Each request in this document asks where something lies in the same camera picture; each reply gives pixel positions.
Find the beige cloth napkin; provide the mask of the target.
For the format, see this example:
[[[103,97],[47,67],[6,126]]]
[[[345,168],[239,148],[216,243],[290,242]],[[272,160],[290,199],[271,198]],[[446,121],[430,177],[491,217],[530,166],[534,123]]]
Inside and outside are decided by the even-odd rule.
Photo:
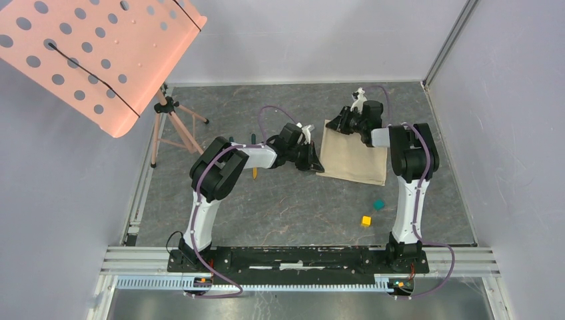
[[[319,157],[324,172],[318,175],[384,186],[387,157],[386,147],[368,147],[358,133],[343,135],[325,127]]]

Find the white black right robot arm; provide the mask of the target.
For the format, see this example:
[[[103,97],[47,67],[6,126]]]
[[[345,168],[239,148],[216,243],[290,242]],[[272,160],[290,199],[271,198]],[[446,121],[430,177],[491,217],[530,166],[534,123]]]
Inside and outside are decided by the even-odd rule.
[[[398,178],[396,219],[385,249],[385,264],[394,272],[404,271],[423,258],[420,231],[426,189],[440,161],[427,123],[382,126],[384,106],[364,101],[361,109],[343,107],[325,127],[337,133],[359,134],[367,147],[388,147],[392,170]]]

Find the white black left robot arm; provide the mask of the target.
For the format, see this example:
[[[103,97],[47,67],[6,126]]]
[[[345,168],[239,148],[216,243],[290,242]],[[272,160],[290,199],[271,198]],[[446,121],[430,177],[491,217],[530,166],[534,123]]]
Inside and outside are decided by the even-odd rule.
[[[314,142],[313,125],[287,123],[278,135],[260,144],[238,144],[217,137],[190,170],[193,208],[179,251],[192,271],[209,264],[212,229],[221,201],[234,189],[246,169],[276,169],[290,162],[299,171],[323,173]]]

